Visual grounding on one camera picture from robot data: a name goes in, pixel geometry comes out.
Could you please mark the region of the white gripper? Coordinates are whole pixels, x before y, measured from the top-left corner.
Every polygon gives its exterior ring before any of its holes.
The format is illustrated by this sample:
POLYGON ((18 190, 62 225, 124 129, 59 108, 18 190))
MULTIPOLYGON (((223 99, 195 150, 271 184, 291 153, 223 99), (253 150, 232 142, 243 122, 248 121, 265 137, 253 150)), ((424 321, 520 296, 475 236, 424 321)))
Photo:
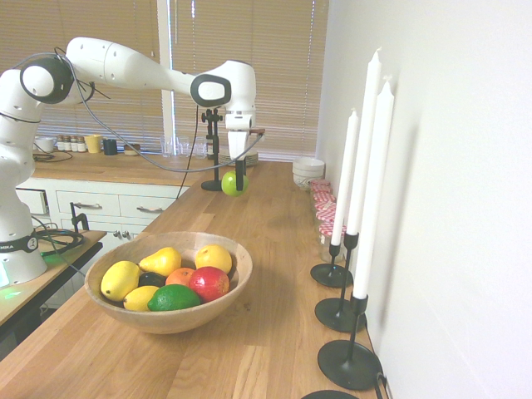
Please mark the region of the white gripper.
POLYGON ((228 113, 225 116, 229 155, 235 161, 235 187, 238 195, 244 192, 245 177, 249 176, 251 165, 245 160, 238 160, 246 149, 250 130, 255 126, 255 114, 228 113))

